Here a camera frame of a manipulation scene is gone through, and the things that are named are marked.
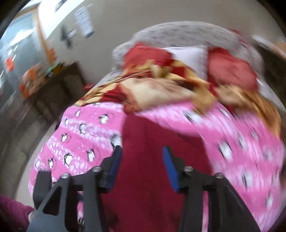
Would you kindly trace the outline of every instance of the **pink blanket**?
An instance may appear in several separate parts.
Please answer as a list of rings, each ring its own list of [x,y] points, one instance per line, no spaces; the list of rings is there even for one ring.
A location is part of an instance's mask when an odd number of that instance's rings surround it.
[[[38,170],[51,169],[52,180],[69,172],[85,173],[122,145],[121,131],[126,115],[116,103],[95,103],[69,107],[60,127],[44,145],[29,179],[32,194]],[[203,117],[191,102],[156,107],[138,113],[164,128],[188,136],[200,136],[213,173],[222,172],[241,196],[262,232],[266,232],[280,213],[279,173],[283,144],[251,113],[232,116],[221,104]],[[83,216],[79,204],[79,217]],[[204,204],[203,231],[208,213]]]

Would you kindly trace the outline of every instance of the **red pillow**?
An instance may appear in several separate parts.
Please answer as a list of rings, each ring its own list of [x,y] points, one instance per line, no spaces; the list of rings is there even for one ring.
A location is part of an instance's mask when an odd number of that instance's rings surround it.
[[[170,62],[172,54],[158,47],[150,47],[142,42],[137,42],[125,55],[123,68],[134,65],[143,65],[146,60],[155,60],[155,64],[163,66]]]
[[[248,62],[233,57],[223,48],[209,50],[208,82],[218,84],[234,84],[244,90],[257,90],[257,75]]]

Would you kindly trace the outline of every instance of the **dark furniture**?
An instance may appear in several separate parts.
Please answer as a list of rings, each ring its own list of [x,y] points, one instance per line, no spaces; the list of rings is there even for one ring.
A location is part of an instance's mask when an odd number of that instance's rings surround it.
[[[26,102],[47,122],[60,122],[59,116],[67,106],[84,96],[84,84],[78,64],[73,63],[48,79]]]

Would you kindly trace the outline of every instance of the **gray wall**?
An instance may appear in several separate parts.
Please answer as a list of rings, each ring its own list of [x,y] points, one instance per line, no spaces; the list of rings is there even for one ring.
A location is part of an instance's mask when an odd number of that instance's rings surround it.
[[[88,39],[82,37],[74,15],[83,5],[91,5],[88,11],[95,31]],[[79,61],[86,80],[97,83],[110,71],[113,48],[141,29],[170,21],[203,21],[237,29],[249,42],[253,34],[271,41],[283,35],[256,0],[85,0],[55,28],[47,42],[58,61]],[[71,50],[60,41],[62,24],[77,30]]]

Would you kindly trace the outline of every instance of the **maroon fabric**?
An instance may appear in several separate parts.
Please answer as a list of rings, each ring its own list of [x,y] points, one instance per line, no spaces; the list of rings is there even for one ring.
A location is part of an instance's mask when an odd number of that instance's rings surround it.
[[[146,60],[155,60],[155,64],[164,66],[170,62],[172,54],[162,48],[150,47],[142,42],[137,42],[124,57],[123,68],[128,68],[133,65],[143,65]]]
[[[183,196],[168,180],[162,158],[165,145],[202,173],[211,173],[201,138],[185,137],[146,118],[129,115],[122,132],[123,157],[115,186],[102,194],[110,227],[115,232],[177,231]]]
[[[29,226],[28,214],[34,209],[5,196],[0,196],[0,204],[12,223],[20,229],[26,230]]]
[[[244,90],[257,90],[257,75],[250,64],[220,47],[208,52],[208,82],[214,86],[234,84]]]

